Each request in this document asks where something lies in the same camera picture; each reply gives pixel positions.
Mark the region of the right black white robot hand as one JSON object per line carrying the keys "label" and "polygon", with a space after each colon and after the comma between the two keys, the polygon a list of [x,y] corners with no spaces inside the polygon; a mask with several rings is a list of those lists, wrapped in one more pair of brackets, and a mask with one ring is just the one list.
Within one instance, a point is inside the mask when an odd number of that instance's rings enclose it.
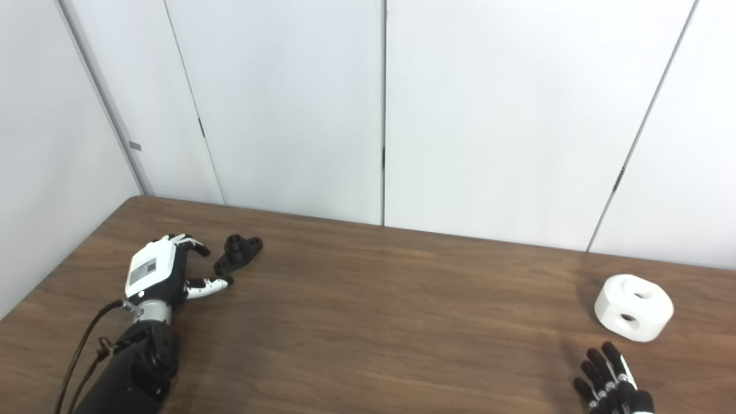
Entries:
{"label": "right black white robot hand", "polygon": [[614,343],[587,349],[579,367],[584,377],[574,378],[572,385],[585,413],[655,413],[654,397],[639,388]]}

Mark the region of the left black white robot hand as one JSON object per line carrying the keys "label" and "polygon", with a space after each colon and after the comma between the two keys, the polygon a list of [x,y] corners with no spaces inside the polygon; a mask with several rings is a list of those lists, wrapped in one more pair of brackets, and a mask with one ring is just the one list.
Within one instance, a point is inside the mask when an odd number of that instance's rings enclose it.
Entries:
{"label": "left black white robot hand", "polygon": [[125,285],[129,303],[158,300],[175,309],[187,300],[204,298],[234,284],[231,276],[187,279],[189,252],[210,255],[205,244],[189,234],[166,234],[148,242],[131,259]]}

